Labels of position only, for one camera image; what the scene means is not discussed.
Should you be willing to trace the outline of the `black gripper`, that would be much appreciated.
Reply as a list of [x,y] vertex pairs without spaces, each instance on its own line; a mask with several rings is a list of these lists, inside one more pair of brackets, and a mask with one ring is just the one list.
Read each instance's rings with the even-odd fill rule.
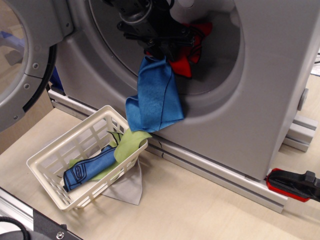
[[169,11],[132,12],[120,14],[117,29],[128,40],[144,43],[144,51],[156,59],[165,56],[176,62],[181,46],[192,47],[194,35],[191,30],[173,19]]

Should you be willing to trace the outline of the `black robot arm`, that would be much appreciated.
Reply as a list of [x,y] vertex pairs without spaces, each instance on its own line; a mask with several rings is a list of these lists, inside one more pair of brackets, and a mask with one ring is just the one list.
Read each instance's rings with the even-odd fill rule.
[[170,10],[173,0],[105,0],[121,18],[117,29],[128,40],[135,40],[146,54],[174,62],[182,47],[192,47],[194,34],[176,21]]

